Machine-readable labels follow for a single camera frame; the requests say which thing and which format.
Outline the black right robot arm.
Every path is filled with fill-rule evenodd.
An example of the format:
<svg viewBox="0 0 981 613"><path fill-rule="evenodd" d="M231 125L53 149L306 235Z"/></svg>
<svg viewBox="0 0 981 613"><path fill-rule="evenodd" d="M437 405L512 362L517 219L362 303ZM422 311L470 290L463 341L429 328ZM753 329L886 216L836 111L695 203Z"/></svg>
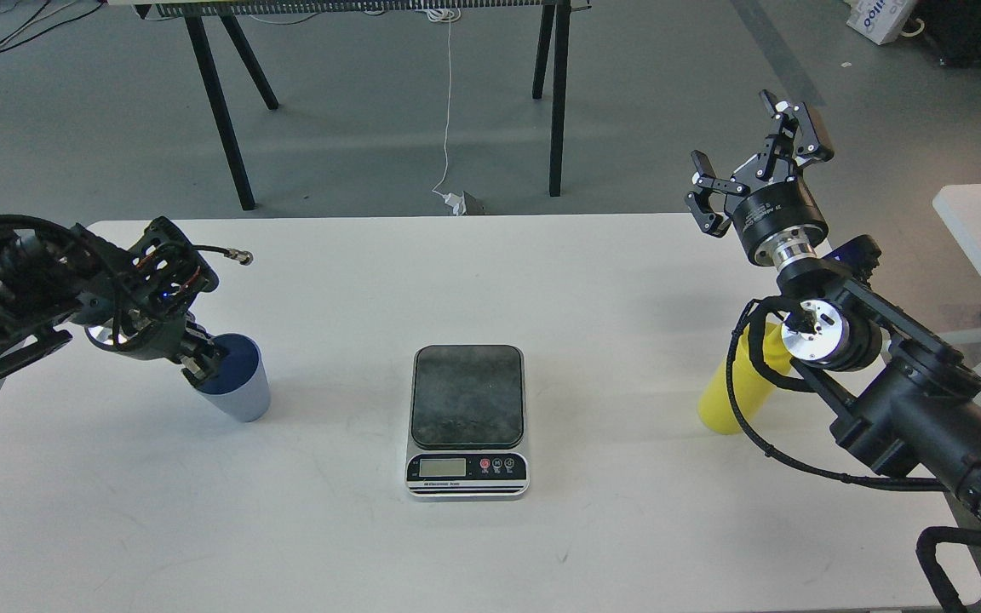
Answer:
<svg viewBox="0 0 981 613"><path fill-rule="evenodd" d="M760 92L771 127L759 151L720 178L693 151L686 208L701 232L733 226L752 265L775 269L778 294L752 299L712 380L719 408L763 454L803 473L879 491L949 493L981 523L981 377L953 346L869 286L879 244L860 234L827 255L829 227L805 182L834 147L806 102ZM768 443L750 424L750 381L812 392L833 411L830 434L872 476L823 470ZM981 547L981 530L934 526L916 559L945 612L965 610L941 563L942 543Z"/></svg>

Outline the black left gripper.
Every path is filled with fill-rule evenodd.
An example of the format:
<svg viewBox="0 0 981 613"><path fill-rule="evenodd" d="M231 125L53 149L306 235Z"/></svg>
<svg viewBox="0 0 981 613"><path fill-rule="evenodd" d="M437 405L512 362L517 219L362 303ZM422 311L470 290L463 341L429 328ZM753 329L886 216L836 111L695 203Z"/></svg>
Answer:
<svg viewBox="0 0 981 613"><path fill-rule="evenodd" d="M163 216L149 222L125 255L126 268L112 280L112 295L86 317L87 341L136 360L178 362L191 387L214 380L228 352L190 311L199 295L217 289L214 268Z"/></svg>

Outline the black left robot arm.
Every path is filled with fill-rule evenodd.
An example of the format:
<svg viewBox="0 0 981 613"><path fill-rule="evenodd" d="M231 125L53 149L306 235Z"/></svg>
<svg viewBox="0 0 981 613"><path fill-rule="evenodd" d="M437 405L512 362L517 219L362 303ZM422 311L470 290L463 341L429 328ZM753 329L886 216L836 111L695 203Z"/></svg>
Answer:
<svg viewBox="0 0 981 613"><path fill-rule="evenodd" d="M104 352L164 358L205 387L231 360L191 312L219 283L206 251L166 217L124 249L86 226L0 215L0 380L57 352L75 324Z"/></svg>

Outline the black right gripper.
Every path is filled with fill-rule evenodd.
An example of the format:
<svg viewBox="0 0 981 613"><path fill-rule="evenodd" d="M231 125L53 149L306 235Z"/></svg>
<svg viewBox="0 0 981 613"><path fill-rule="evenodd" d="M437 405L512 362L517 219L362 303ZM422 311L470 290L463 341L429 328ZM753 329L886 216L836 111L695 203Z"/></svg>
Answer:
<svg viewBox="0 0 981 613"><path fill-rule="evenodd" d="M750 193L742 182L722 180L709 156L692 150L693 187L685 205L701 232L712 237L724 237L732 220L750 263L772 266L766 242L775 234L799 229L813 248L828 236L828 222L800 176L811 164L832 160L835 148L814 107L779 100L767 89L760 91L760 100L773 122L760 152L741 166L741 175L766 186ZM714 194L729 197L729 215L713 209Z"/></svg>

